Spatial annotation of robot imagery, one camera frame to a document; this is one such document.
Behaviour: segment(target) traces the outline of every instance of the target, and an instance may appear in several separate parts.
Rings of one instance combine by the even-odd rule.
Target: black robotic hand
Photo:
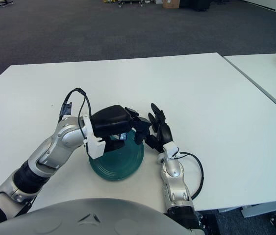
[[[150,135],[151,123],[139,117],[139,114],[130,108],[123,108],[120,105],[113,105],[98,111],[91,116],[91,124],[96,137],[101,137],[106,142],[105,152],[119,149],[124,146],[126,134],[134,128],[136,134],[134,141],[141,144],[143,139]],[[118,135],[117,140],[111,136]]]
[[[166,118],[163,110],[159,110],[159,108],[155,104],[151,104],[151,108],[155,114],[155,117],[149,113],[149,119],[152,123],[152,129],[156,133],[154,135],[147,135],[145,137],[145,142],[151,148],[155,148],[158,152],[164,152],[163,145],[173,141],[173,136],[171,130],[167,123],[165,122]]]

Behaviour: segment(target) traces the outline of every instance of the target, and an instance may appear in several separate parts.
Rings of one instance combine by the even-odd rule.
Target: white bracket
[[[86,129],[85,140],[83,141],[84,146],[88,146],[88,155],[92,159],[99,158],[104,154],[106,142],[94,135],[90,118],[87,115],[82,117]]]

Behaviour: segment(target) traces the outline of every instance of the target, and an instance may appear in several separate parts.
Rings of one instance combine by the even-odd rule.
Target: cardboard box
[[[180,0],[163,0],[164,8],[179,8]]]

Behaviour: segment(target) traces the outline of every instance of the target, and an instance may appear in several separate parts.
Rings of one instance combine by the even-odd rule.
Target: white desk
[[[53,133],[62,101],[75,87],[87,92],[93,113],[121,104],[147,117],[151,102],[164,110],[174,141],[204,167],[197,210],[276,201],[276,105],[217,53],[9,67],[0,76],[0,183]],[[73,94],[71,100],[77,115],[82,97]],[[156,158],[145,146],[134,175],[108,182],[79,148],[44,186],[33,209],[112,197],[163,212]],[[194,192],[200,170],[190,157],[182,163]]]
[[[224,58],[276,104],[276,54]]]

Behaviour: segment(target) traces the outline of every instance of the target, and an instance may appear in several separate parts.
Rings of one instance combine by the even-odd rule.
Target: table leg
[[[265,214],[276,211],[276,202],[262,203],[256,206],[250,206],[241,210],[244,218]]]

